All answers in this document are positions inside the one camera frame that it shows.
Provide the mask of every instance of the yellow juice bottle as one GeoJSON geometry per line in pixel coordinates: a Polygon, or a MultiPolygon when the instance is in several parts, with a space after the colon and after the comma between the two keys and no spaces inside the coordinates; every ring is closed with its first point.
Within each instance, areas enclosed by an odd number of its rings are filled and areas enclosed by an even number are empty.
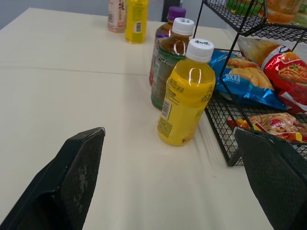
{"type": "Polygon", "coordinates": [[[186,59],[176,64],[166,82],[158,135],[168,144],[183,145],[194,136],[215,86],[215,73],[207,64],[213,50],[207,40],[190,40],[186,59]]]}
{"type": "Polygon", "coordinates": [[[143,43],[146,37],[149,0],[127,0],[126,41],[143,43]]]}

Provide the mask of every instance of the snack bag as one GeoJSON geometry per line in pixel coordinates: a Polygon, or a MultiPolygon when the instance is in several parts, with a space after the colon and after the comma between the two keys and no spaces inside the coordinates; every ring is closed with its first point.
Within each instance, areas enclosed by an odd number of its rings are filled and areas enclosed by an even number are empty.
{"type": "MultiPolygon", "coordinates": [[[[269,133],[291,142],[307,142],[307,124],[300,123],[288,113],[251,116],[249,120],[255,131],[269,133]]],[[[236,126],[232,119],[227,122],[233,128],[236,126]]],[[[246,119],[240,118],[236,122],[239,127],[249,129],[246,119]]]]}
{"type": "MultiPolygon", "coordinates": [[[[215,89],[226,99],[231,100],[219,78],[227,55],[227,52],[215,50],[209,65],[216,75],[215,89]]],[[[223,81],[239,103],[261,103],[280,110],[286,109],[283,102],[276,97],[270,80],[252,61],[232,54],[223,72],[223,81]]]]}
{"type": "Polygon", "coordinates": [[[270,41],[240,38],[238,44],[244,56],[261,66],[288,112],[307,114],[307,64],[289,48],[270,41]]]}

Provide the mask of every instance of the red snack bag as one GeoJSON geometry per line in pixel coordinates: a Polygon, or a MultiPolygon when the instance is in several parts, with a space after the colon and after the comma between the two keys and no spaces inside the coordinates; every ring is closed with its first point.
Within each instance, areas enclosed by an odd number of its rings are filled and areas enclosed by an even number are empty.
{"type": "MultiPolygon", "coordinates": [[[[295,117],[288,113],[264,114],[249,117],[255,131],[269,133],[291,142],[307,142],[307,125],[300,123],[295,117]]],[[[249,129],[244,118],[227,120],[231,127],[239,126],[249,129]]]]}
{"type": "Polygon", "coordinates": [[[238,44],[244,56],[261,66],[288,112],[307,114],[307,64],[270,41],[240,38],[238,44]]]}

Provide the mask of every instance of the wire rack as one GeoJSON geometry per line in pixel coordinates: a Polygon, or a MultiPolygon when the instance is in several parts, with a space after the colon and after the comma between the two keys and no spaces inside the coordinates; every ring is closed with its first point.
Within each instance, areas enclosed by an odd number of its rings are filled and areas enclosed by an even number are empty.
{"type": "MultiPolygon", "coordinates": [[[[250,116],[278,113],[280,111],[263,105],[251,106],[238,104],[236,102],[234,95],[222,80],[223,72],[231,54],[233,52],[236,54],[240,53],[240,51],[234,51],[236,42],[240,35],[256,35],[258,37],[266,37],[269,39],[273,38],[296,42],[297,45],[300,42],[307,42],[307,28],[291,23],[278,24],[267,22],[267,0],[202,0],[194,37],[197,32],[203,5],[208,6],[235,31],[237,31],[237,35],[231,48],[229,50],[224,50],[228,51],[229,54],[225,60],[225,65],[221,71],[221,75],[219,76],[221,83],[232,98],[232,102],[225,100],[218,92],[215,92],[212,99],[209,101],[205,112],[228,166],[243,166],[242,158],[238,151],[238,144],[233,136],[233,129],[228,125],[227,120],[232,119],[235,122],[238,118],[245,118],[250,128],[253,130],[253,125],[249,120],[250,116]]],[[[307,123],[307,117],[305,115],[296,115],[296,118],[302,123],[307,123]]],[[[307,159],[307,143],[290,144],[299,154],[307,159]]]]}
{"type": "MultiPolygon", "coordinates": [[[[247,116],[278,113],[280,111],[263,106],[241,105],[247,116]]],[[[242,114],[234,103],[225,100],[219,93],[215,92],[205,110],[210,125],[213,127],[215,137],[228,166],[243,166],[243,162],[238,151],[238,144],[233,135],[233,129],[228,125],[228,119],[242,118],[242,114]]],[[[307,123],[307,117],[296,115],[296,118],[307,123]]],[[[292,147],[307,160],[307,144],[291,143],[292,147]]]]}
{"type": "Polygon", "coordinates": [[[255,0],[251,4],[249,2],[247,0],[230,0],[227,2],[225,0],[203,0],[206,6],[242,36],[256,35],[269,39],[307,42],[307,28],[291,23],[269,23],[266,16],[266,0],[255,0]],[[245,18],[246,11],[244,9],[248,9],[249,6],[250,13],[245,18]]]}

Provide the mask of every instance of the table surface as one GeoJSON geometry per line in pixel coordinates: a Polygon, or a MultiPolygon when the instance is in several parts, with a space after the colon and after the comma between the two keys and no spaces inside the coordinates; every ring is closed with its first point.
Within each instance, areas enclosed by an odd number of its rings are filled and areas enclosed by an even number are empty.
{"type": "MultiPolygon", "coordinates": [[[[142,45],[106,17],[28,9],[0,31],[0,222],[64,141],[105,127],[84,230],[272,230],[244,168],[228,168],[204,114],[183,147],[162,142],[142,45]]],[[[197,37],[229,48],[222,29],[197,37]]]]}

